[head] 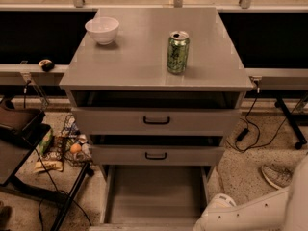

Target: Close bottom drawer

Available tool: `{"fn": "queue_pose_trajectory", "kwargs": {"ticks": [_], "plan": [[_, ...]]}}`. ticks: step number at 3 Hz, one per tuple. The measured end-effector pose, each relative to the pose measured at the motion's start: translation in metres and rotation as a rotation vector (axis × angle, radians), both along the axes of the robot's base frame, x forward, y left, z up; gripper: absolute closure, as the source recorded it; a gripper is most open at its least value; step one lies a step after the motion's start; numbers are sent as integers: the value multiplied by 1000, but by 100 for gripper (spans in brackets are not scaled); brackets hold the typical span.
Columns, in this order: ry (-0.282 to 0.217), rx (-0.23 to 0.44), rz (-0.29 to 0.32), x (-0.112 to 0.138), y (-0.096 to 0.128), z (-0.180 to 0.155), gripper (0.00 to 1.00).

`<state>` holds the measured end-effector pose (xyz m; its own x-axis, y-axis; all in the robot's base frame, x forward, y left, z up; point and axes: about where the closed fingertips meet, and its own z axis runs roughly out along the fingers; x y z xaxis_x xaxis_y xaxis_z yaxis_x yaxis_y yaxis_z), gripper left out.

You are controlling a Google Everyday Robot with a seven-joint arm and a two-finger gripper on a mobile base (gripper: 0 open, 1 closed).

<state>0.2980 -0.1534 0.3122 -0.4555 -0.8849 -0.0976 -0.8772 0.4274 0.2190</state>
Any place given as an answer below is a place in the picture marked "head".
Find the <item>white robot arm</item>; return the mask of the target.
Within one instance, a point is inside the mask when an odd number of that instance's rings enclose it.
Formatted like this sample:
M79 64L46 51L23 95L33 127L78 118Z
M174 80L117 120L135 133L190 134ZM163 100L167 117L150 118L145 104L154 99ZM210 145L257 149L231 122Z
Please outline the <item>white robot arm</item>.
M192 231L308 231L308 157L297 165L291 184L242 205L228 195L213 197Z

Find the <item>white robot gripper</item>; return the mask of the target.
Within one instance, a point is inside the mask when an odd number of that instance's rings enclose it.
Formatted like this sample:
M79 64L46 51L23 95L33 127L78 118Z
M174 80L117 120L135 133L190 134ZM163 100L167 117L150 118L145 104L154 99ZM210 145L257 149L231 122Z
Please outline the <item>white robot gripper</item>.
M201 214L192 231L232 231L236 203L228 195L216 194Z

